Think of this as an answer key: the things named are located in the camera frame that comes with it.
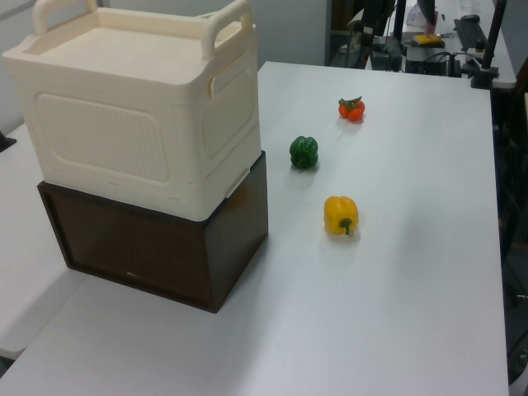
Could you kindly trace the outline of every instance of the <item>black cable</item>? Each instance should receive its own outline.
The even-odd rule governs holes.
[[[426,61],[428,61],[429,59],[433,59],[435,58],[436,56],[439,56],[439,55],[448,55],[448,56],[451,56],[451,52],[447,52],[447,51],[442,51],[442,52],[439,52],[438,54],[433,54],[427,58],[425,58],[422,62],[420,62],[420,64],[418,65],[418,67],[420,68]]]

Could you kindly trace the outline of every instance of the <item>black stand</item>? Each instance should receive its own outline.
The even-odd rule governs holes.
[[[13,146],[17,142],[16,139],[12,138],[6,138],[2,132],[0,132],[0,153],[5,150],[9,149],[11,146]]]
[[[498,77],[498,69],[492,68],[491,63],[498,33],[501,29],[502,17],[504,16],[504,10],[506,10],[506,3],[507,0],[497,0],[495,12],[493,13],[492,27],[489,30],[489,37],[484,50],[482,66],[479,67],[479,63],[474,62],[474,64],[465,64],[462,67],[462,73],[473,76],[471,78],[472,88],[491,89],[493,79]]]

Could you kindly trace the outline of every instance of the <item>orange tomato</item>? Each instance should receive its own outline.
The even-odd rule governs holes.
[[[363,101],[359,101],[359,102],[355,103],[355,105],[357,107],[359,107],[360,109],[362,109],[363,112],[365,112],[365,103],[363,103]]]
[[[350,110],[348,113],[348,120],[350,121],[359,121],[363,118],[363,110],[359,107],[356,109]]]
[[[348,118],[348,113],[350,112],[350,109],[346,104],[339,105],[339,114],[343,118]]]

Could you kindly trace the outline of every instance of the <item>white plastic crate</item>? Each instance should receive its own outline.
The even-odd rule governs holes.
[[[261,154],[252,14],[205,19],[97,8],[3,54],[47,182],[194,221]]]

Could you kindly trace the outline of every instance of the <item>wooden box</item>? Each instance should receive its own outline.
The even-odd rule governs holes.
[[[266,155],[200,222],[38,185],[69,268],[218,312],[267,236]]]

